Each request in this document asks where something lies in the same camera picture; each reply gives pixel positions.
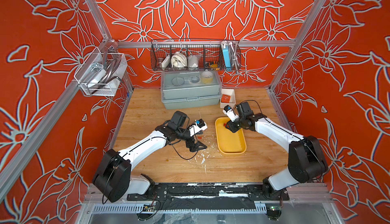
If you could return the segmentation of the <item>yellow plastic storage box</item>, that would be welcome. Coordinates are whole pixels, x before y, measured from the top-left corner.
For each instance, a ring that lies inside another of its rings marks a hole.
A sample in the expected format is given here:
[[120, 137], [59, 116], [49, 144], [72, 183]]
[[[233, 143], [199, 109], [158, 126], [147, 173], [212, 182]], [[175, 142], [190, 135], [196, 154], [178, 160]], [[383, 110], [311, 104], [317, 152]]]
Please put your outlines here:
[[247, 150], [246, 140], [243, 130], [232, 133], [223, 124], [229, 121], [228, 117], [220, 117], [215, 121], [215, 130], [218, 149], [225, 155], [239, 155]]

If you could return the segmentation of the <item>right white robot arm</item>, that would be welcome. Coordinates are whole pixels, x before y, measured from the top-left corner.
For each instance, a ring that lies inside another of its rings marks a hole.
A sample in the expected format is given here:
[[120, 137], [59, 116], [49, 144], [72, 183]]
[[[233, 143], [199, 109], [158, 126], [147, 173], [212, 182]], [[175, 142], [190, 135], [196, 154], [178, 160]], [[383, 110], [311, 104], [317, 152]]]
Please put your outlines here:
[[234, 109], [229, 105], [223, 108], [223, 113], [229, 118], [225, 128], [233, 133], [240, 129], [257, 132], [277, 143], [288, 153], [287, 167], [263, 179], [264, 198], [275, 198], [282, 190], [299, 183], [312, 182], [328, 171], [324, 152], [316, 137], [294, 133], [262, 112], [255, 114], [249, 102], [243, 101]]

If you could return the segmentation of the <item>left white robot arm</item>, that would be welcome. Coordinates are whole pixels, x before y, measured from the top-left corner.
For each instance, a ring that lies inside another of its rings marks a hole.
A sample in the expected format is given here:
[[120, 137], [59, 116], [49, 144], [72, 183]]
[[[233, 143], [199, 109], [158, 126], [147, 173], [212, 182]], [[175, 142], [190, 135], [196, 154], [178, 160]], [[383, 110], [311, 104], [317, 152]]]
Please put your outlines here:
[[203, 119], [184, 127], [188, 116], [176, 111], [170, 120], [158, 125], [151, 134], [136, 144], [115, 151], [107, 151], [92, 179], [92, 184], [103, 194], [102, 202], [114, 203], [124, 195], [143, 195], [153, 181], [146, 175], [132, 176], [133, 169], [154, 152], [174, 143], [184, 141], [190, 152], [197, 153], [207, 148], [197, 138], [198, 133], [207, 129]]

